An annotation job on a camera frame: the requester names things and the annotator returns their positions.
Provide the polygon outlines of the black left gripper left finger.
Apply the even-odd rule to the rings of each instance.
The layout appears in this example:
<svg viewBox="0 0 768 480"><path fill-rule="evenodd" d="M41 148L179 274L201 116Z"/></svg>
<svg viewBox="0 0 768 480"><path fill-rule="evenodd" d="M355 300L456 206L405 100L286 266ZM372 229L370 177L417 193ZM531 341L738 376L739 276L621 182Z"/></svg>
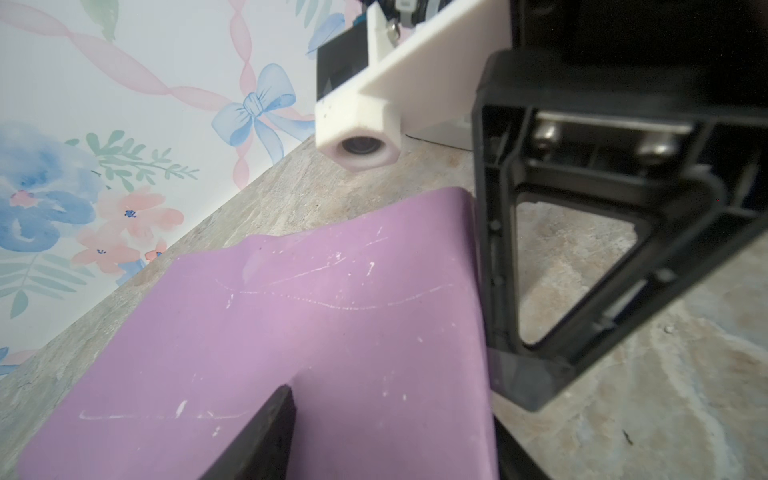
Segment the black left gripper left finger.
<svg viewBox="0 0 768 480"><path fill-rule="evenodd" d="M286 479L296 416L292 389L281 385L201 479Z"/></svg>

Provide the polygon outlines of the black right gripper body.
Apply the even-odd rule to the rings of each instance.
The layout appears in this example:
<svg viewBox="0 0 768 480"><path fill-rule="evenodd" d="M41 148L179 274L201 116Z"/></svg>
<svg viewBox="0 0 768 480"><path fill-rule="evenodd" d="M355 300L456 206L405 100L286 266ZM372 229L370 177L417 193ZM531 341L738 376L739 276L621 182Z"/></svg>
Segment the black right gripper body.
<svg viewBox="0 0 768 480"><path fill-rule="evenodd" d="M767 117L764 1L519 1L515 108Z"/></svg>

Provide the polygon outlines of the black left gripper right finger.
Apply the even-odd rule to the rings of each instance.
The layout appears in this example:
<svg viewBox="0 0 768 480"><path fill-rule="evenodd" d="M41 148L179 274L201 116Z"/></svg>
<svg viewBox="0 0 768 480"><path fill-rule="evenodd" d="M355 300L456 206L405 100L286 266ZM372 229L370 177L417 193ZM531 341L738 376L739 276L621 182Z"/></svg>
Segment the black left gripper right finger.
<svg viewBox="0 0 768 480"><path fill-rule="evenodd" d="M497 417L494 433L500 480L551 480Z"/></svg>

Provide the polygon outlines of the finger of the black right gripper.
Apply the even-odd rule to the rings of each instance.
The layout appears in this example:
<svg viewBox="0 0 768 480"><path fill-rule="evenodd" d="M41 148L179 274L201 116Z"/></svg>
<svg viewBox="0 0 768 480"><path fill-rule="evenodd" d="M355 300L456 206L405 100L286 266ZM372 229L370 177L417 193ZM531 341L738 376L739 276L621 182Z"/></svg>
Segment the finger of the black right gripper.
<svg viewBox="0 0 768 480"><path fill-rule="evenodd" d="M767 103L703 69L500 51L472 126L490 385L525 410L767 232Z"/></svg>

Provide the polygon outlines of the pink purple wrapping paper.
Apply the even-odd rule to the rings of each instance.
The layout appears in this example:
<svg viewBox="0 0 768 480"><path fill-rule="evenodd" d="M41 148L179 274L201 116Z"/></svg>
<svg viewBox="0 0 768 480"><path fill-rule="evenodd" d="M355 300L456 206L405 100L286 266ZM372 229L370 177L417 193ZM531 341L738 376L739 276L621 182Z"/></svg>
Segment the pink purple wrapping paper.
<svg viewBox="0 0 768 480"><path fill-rule="evenodd" d="M458 187L183 255L29 441L23 479L197 479L281 386L291 479L494 479Z"/></svg>

